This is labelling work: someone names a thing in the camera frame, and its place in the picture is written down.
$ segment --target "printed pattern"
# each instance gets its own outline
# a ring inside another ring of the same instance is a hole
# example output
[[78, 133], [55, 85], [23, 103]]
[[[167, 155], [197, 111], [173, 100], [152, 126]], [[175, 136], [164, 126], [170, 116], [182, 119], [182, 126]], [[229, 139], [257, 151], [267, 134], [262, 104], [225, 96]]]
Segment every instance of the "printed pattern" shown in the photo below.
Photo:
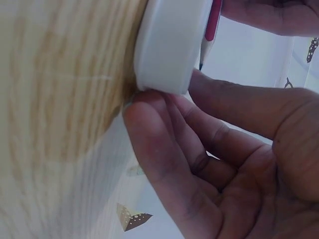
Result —
[[311, 44], [310, 44], [308, 55], [307, 55], [307, 62], [308, 63], [310, 63], [311, 60], [313, 59], [314, 53], [315, 53], [316, 49], [318, 48], [318, 46], [319, 46], [319, 37], [314, 37], [311, 40]]
[[131, 212], [121, 204], [118, 204], [117, 213], [125, 232], [143, 225], [152, 217], [152, 215], [148, 213], [131, 214]]
[[287, 77], [287, 83], [285, 84], [285, 89], [286, 88], [293, 88], [293, 84], [289, 81], [289, 78]]

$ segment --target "wood grain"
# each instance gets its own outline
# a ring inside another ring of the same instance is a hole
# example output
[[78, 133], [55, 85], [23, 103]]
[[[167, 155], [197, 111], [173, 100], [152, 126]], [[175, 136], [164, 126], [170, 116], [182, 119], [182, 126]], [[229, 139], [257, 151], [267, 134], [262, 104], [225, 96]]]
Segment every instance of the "wood grain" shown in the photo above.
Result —
[[0, 0], [0, 237], [121, 237], [145, 178], [120, 111], [147, 0]]

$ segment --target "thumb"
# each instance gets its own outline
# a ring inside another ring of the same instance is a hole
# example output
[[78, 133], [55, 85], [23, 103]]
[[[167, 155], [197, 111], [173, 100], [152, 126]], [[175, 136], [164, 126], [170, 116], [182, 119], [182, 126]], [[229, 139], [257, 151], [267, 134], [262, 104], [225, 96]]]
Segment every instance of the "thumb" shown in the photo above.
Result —
[[300, 197], [319, 201], [319, 96], [306, 89], [249, 87], [195, 71], [190, 95], [213, 117], [274, 141], [285, 181]]

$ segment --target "gold triangle print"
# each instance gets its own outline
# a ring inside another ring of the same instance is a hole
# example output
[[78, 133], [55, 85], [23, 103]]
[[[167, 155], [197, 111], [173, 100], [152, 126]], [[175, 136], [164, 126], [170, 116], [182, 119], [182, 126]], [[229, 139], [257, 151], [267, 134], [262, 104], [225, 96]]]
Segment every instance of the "gold triangle print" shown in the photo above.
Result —
[[117, 214], [125, 232], [146, 223], [151, 217], [148, 213], [129, 211], [124, 205], [118, 203]]

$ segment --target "palm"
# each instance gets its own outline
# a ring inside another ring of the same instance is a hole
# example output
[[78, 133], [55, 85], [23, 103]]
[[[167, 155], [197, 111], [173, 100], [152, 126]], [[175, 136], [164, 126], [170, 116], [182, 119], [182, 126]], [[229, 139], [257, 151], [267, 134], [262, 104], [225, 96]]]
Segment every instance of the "palm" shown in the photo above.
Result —
[[319, 211], [313, 210], [319, 205], [289, 191], [271, 149], [266, 148], [247, 158], [217, 199], [224, 218], [233, 218], [220, 238], [317, 238]]
[[138, 95], [125, 121], [142, 168], [186, 238], [317, 237], [318, 204], [289, 191], [270, 145], [157, 92]]

